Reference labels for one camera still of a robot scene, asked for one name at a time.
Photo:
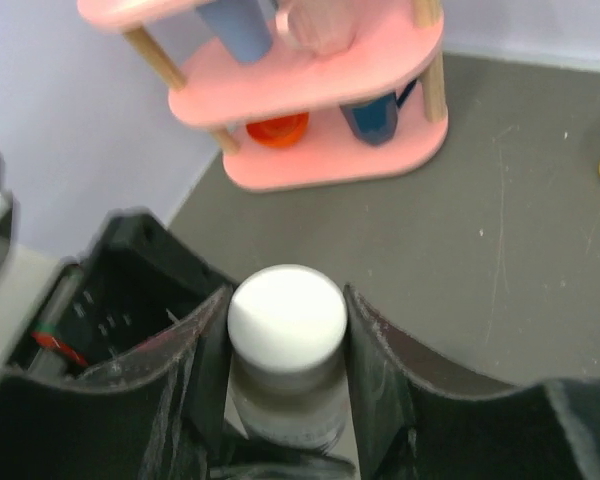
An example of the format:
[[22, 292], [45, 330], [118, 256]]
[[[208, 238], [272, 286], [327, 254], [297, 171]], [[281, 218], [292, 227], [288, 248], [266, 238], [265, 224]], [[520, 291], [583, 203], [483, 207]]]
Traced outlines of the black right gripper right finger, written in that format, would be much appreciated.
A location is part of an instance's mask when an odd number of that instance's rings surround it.
[[393, 325], [352, 286], [345, 360], [365, 479], [600, 479], [600, 378], [515, 386]]

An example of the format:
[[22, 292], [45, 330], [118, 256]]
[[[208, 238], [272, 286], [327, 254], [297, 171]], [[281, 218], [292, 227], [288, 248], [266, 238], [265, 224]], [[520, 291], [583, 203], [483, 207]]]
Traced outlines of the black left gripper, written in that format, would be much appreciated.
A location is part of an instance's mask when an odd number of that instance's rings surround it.
[[151, 213], [116, 212], [85, 256], [62, 265], [9, 363], [27, 370], [49, 349], [77, 373], [157, 335], [229, 282]]

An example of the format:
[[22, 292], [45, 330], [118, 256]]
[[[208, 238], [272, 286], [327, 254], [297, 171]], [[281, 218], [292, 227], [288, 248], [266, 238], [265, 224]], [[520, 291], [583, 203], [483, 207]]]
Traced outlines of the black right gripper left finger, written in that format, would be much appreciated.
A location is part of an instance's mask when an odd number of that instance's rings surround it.
[[221, 451], [231, 294], [76, 379], [1, 368], [0, 479], [205, 478]]

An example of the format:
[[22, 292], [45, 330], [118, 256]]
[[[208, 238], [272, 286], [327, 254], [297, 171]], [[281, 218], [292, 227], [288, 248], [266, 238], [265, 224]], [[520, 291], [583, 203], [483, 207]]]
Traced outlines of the white pill bottle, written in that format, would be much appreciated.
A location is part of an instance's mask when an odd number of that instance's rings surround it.
[[230, 394], [248, 437], [288, 447], [327, 452], [349, 417], [340, 353], [321, 367], [291, 375], [266, 374], [234, 357]]

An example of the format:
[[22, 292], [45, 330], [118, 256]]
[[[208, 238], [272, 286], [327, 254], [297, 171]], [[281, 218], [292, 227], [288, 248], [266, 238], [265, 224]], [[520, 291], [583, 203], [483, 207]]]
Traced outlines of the white bottle cap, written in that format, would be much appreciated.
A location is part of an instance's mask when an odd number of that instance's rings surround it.
[[233, 294], [228, 333], [239, 358], [271, 373], [305, 372], [341, 345], [347, 309], [341, 289], [302, 265], [267, 267]]

